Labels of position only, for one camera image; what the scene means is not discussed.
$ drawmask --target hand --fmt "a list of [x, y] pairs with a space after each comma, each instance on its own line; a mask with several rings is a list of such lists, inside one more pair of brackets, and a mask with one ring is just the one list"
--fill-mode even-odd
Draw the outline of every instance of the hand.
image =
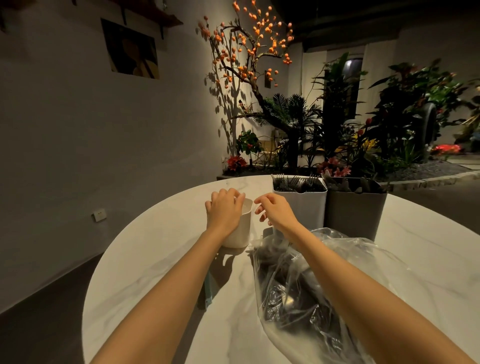
[[207, 230], [217, 231], [226, 238], [239, 225], [245, 194], [230, 188], [212, 193], [212, 200], [205, 202]]
[[265, 211], [260, 216], [260, 221], [263, 222], [268, 218], [268, 225], [274, 226], [283, 234], [287, 234], [288, 230], [299, 224], [290, 205], [283, 196], [273, 193], [264, 194], [254, 202], [260, 204], [255, 211], [256, 215]]

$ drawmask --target forearm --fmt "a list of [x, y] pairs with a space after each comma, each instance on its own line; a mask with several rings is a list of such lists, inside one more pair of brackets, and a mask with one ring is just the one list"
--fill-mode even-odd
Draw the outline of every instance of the forearm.
[[124, 318], [92, 363], [170, 363], [224, 237], [205, 231]]
[[288, 238], [377, 363], [473, 363], [447, 336], [300, 224]]

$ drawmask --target wall socket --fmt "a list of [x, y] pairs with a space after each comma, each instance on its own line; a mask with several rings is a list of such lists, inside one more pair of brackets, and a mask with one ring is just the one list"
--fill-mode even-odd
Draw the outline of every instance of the wall socket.
[[99, 222], [107, 218], [107, 212], [104, 208], [99, 208], [93, 212], [92, 216], [95, 222]]

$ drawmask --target unframed wall art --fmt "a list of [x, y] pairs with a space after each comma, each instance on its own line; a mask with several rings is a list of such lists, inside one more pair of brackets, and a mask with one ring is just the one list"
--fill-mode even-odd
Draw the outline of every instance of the unframed wall art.
[[113, 72], [159, 79], [155, 40], [102, 19], [103, 34]]

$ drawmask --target stone border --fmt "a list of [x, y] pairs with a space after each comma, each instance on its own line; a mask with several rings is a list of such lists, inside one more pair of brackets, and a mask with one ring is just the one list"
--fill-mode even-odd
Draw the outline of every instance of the stone border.
[[[235, 178], [235, 176], [217, 176], [216, 180], [226, 180], [228, 178]], [[388, 192], [416, 190], [418, 188], [438, 187], [446, 184], [455, 184], [460, 181], [471, 181], [480, 179], [480, 170], [473, 170], [471, 172], [463, 172], [454, 174], [452, 176], [442, 176], [425, 178], [424, 180], [414, 181], [392, 181], [379, 182], [381, 186], [385, 186]]]

